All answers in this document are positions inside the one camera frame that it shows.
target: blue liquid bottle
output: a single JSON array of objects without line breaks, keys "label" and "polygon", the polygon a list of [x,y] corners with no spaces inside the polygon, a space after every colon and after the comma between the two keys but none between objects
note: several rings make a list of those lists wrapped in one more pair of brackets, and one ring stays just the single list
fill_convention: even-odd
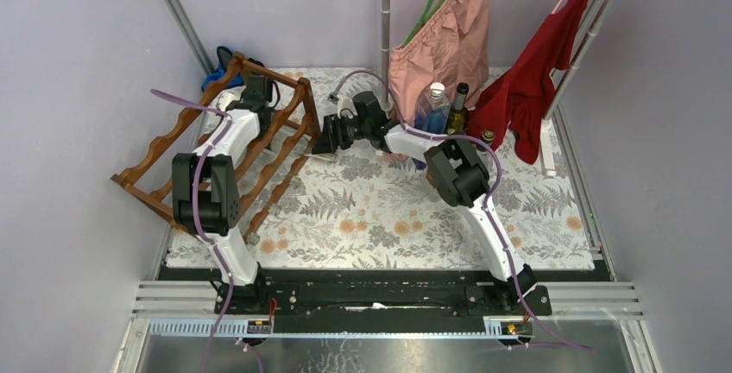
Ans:
[{"label": "blue liquid bottle", "polygon": [[[448,114],[450,114],[450,100],[445,95],[445,86],[433,82],[417,100],[414,128],[433,134],[444,134]],[[414,166],[417,170],[424,170],[427,165],[415,160]]]}]

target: wooden frame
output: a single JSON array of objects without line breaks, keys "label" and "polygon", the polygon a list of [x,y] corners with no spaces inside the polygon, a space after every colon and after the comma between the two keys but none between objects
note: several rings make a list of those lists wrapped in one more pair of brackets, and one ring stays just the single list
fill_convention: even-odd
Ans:
[{"label": "wooden frame", "polygon": [[[242,162],[235,169],[235,176],[237,180],[241,179],[242,176],[254,163],[255,159],[262,153],[262,151],[272,142],[272,139],[277,132],[282,128],[283,125],[295,129],[295,134],[289,136],[282,143],[280,153],[275,159],[265,166],[259,176],[259,179],[254,184],[254,187],[248,192],[241,196],[241,212],[243,214],[251,207],[254,200],[259,193],[262,191],[264,186],[272,179],[277,168],[285,161],[287,156],[293,150],[295,145],[300,141],[303,135],[310,136],[310,141],[307,144],[307,151],[312,149],[312,146],[320,136],[320,124],[318,122],[318,113],[315,110],[315,101],[312,96],[312,88],[310,87],[310,81],[306,78],[300,78],[298,80],[291,79],[280,73],[270,71],[267,68],[258,66],[252,62],[246,60],[243,54],[235,53],[231,59],[229,67],[226,70],[226,74],[219,81],[209,84],[204,92],[203,97],[200,99],[199,104],[208,106],[211,101],[223,91],[229,82],[234,79],[239,73],[247,79],[252,73],[263,75],[274,81],[277,81],[281,85],[289,86],[294,89],[293,99],[287,104],[282,110],[276,111],[272,119],[272,125],[269,130],[260,138],[256,138],[249,144],[247,154],[242,159]],[[298,105],[303,104],[305,107],[305,115],[302,117],[302,123],[296,123],[290,120],[290,115],[295,111]],[[193,121],[198,118],[201,111],[193,108],[184,108],[178,115],[178,121],[175,123],[173,128],[164,136],[158,136],[153,139],[149,144],[148,153],[145,158],[142,159],[137,165],[130,168],[125,168],[120,174],[114,174],[111,179],[121,186],[124,190],[138,198],[144,205],[146,205],[151,211],[157,213],[161,218],[168,222],[173,227],[182,231],[187,231],[182,225],[175,223],[173,219],[173,208],[165,205],[163,200],[167,197],[173,187],[173,181],[168,178],[167,182],[160,188],[153,190],[150,193],[145,193],[135,186],[135,183],[139,181],[145,173],[160,159],[163,153],[170,148]],[[203,143],[208,139],[211,133],[202,135],[199,138],[199,144]],[[287,176],[284,181],[277,185],[272,191],[272,195],[269,197],[268,202],[265,206],[254,215],[249,228],[244,234],[244,239],[249,237],[249,234],[259,229],[259,226],[264,222],[264,219],[269,215],[269,209],[272,205],[276,204],[282,194],[285,193],[290,185],[290,181],[300,169],[305,165],[307,161],[306,155],[301,155],[297,160],[293,162],[290,167]],[[206,188],[206,183],[201,184],[201,188]]]}]

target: pink garment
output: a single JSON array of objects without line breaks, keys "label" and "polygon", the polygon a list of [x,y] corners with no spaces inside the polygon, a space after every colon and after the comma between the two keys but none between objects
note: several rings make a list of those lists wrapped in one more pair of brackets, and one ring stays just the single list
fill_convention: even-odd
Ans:
[{"label": "pink garment", "polygon": [[432,82],[445,85],[452,100],[458,82],[470,85],[466,106],[480,97],[488,80],[488,0],[445,0],[389,62],[389,85],[404,119],[412,124],[417,98]]}]

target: red sweater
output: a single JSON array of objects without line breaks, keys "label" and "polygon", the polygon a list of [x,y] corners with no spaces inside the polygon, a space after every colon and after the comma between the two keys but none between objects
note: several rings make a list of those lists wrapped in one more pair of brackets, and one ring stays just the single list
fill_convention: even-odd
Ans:
[{"label": "red sweater", "polygon": [[470,136],[479,137],[483,130],[492,130],[495,150],[503,142],[508,126],[517,135],[519,158],[532,164],[536,161],[541,119],[557,92],[549,74],[553,68],[569,68],[587,1],[567,0],[562,10],[546,17],[511,69],[481,93],[470,114]]}]

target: floral tablecloth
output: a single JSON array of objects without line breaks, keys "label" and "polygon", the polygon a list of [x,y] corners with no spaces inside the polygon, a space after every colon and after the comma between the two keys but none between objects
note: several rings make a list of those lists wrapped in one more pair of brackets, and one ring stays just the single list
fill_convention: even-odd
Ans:
[{"label": "floral tablecloth", "polygon": [[[328,93],[353,69],[276,71],[311,80],[322,122],[323,115],[336,111],[327,100]],[[501,73],[492,70],[489,83]],[[358,75],[346,83],[341,95],[375,89],[373,79]],[[291,90],[282,91],[280,107],[292,97]],[[214,121],[207,119],[208,130],[215,126]],[[511,242],[534,269],[592,269],[576,196],[553,130],[552,146],[558,176],[545,178],[538,161],[527,165],[516,157],[514,138],[506,134],[497,152],[504,173],[495,204]],[[272,160],[262,157],[263,164]],[[484,160],[492,172],[495,168],[489,158]],[[285,170],[278,170],[255,207],[268,199]],[[240,190],[256,180],[256,171],[252,173],[240,182]],[[240,222],[242,233],[250,216]],[[270,268],[484,268],[482,252],[468,225],[426,184],[424,172],[417,171],[411,161],[378,155],[365,141],[340,152],[334,163],[308,160],[250,238],[249,248],[263,267]],[[215,266],[208,250],[182,232],[174,233],[166,265]]]}]

